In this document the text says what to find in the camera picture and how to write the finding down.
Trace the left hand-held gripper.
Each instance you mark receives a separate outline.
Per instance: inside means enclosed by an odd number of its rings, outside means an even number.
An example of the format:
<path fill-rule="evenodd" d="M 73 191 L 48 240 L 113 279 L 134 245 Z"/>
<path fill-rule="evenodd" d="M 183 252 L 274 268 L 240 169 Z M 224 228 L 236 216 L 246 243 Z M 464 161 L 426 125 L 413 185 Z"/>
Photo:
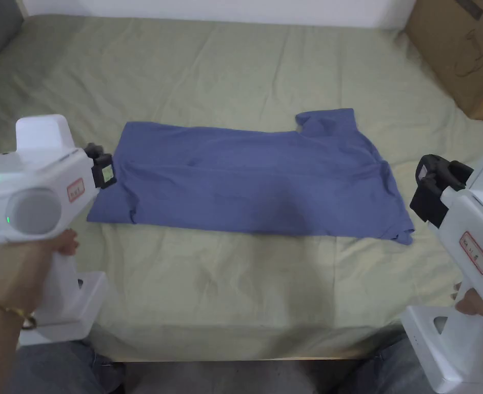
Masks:
<path fill-rule="evenodd" d="M 60 114 L 19 119 L 15 132 L 16 150 L 0 154 L 0 244 L 52 239 L 115 184 L 112 155 L 94 143 L 76 147 Z M 74 257 L 55 253 L 37 328 L 23 330 L 19 344 L 83 340 L 108 289 L 106 273 L 79 273 Z"/>

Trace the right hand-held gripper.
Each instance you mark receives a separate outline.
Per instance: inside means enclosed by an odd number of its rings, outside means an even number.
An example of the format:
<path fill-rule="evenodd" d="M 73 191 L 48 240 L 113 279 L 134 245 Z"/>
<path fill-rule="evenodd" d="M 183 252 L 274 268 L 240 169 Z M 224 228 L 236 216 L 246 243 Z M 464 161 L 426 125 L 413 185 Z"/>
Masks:
<path fill-rule="evenodd" d="M 462 272 L 462 297 L 483 299 L 483 157 L 475 168 L 424 155 L 411 209 Z M 401 323 L 436 393 L 483 393 L 483 317 L 455 307 L 408 306 Z"/>

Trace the person's right hand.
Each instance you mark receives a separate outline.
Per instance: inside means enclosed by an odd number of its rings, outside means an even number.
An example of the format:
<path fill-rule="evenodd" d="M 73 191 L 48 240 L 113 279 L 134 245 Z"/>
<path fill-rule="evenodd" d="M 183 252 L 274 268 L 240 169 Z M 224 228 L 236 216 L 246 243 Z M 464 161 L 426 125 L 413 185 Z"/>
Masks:
<path fill-rule="evenodd" d="M 453 286 L 455 292 L 451 294 L 451 298 L 455 300 L 455 309 L 465 315 L 479 315 L 483 317 L 483 299 L 479 293 L 474 288 L 470 287 L 461 297 L 461 286 L 462 282 Z"/>

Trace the person's left hand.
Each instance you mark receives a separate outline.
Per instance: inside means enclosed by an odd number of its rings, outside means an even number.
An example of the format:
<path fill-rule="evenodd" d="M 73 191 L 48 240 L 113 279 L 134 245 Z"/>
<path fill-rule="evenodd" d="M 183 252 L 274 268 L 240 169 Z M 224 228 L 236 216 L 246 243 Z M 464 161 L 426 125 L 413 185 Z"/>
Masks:
<path fill-rule="evenodd" d="M 77 235 L 66 229 L 52 239 L 10 243 L 0 249 L 0 331 L 37 328 L 33 313 L 43 298 L 52 257 L 55 253 L 74 256 Z"/>

